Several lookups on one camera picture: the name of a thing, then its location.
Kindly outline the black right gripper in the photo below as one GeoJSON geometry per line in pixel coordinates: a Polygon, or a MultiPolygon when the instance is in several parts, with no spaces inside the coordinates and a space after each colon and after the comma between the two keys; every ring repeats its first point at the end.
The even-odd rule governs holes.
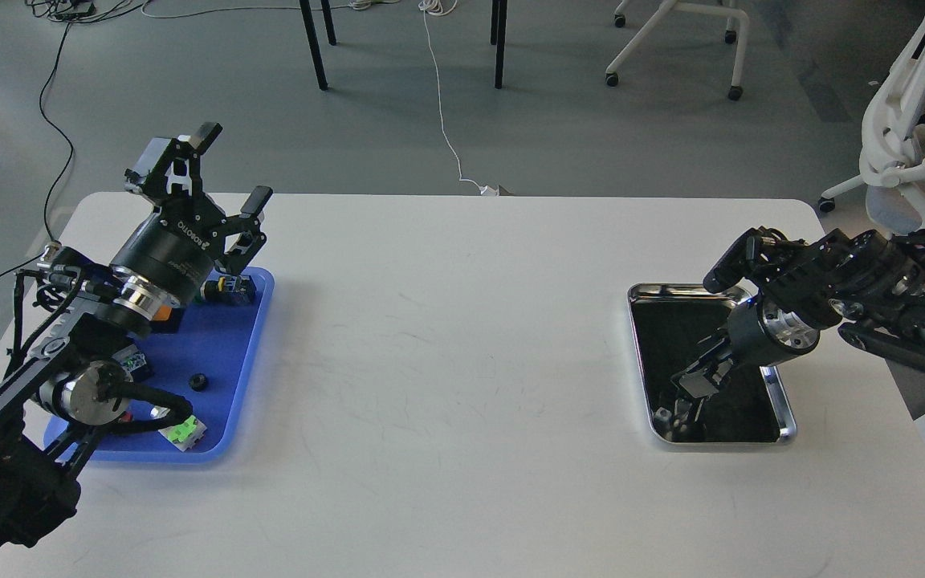
{"type": "Polygon", "coordinates": [[[820,332],[796,312],[781,310],[773,299],[756,295],[739,303],[716,330],[693,347],[688,366],[671,376],[678,388],[658,395],[657,434],[706,434],[701,418],[708,398],[729,385],[739,366],[772,367],[815,350],[820,332]]]}

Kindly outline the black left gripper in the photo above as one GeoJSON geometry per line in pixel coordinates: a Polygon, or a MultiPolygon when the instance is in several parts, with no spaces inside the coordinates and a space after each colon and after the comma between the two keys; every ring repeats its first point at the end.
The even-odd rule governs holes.
{"type": "Polygon", "coordinates": [[[153,209],[110,263],[122,284],[118,307],[147,321],[161,307],[187,307],[214,266],[242,274],[267,242],[261,224],[271,187],[254,187],[241,213],[227,217],[202,189],[201,157],[221,131],[205,122],[189,136],[153,138],[124,172],[125,190],[153,209]]]}

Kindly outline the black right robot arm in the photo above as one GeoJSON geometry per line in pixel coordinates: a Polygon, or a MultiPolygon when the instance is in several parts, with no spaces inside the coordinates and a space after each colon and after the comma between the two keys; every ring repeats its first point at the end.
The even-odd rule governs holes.
{"type": "Polygon", "coordinates": [[[749,228],[703,280],[719,293],[749,279],[757,293],[697,344],[670,377],[653,423],[673,442],[702,434],[705,402],[741,367],[772,367],[815,350],[836,328],[864,352],[925,373],[925,230],[849,238],[835,230],[809,244],[775,228],[749,228]]]}

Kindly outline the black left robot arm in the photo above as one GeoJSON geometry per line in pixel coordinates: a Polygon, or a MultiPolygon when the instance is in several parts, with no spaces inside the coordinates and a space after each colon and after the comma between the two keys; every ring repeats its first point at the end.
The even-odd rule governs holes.
{"type": "Polygon", "coordinates": [[[241,274],[267,242],[254,188],[227,215],[202,188],[202,155],[222,128],[155,138],[125,188],[151,214],[107,264],[59,242],[14,276],[14,321],[26,282],[48,317],[29,336],[14,330],[0,381],[0,547],[26,547],[61,526],[81,496],[79,473],[109,434],[141,434],[186,421],[184,397],[136,381],[121,353],[150,333],[163,307],[186,307],[213,271],[241,274]]]}

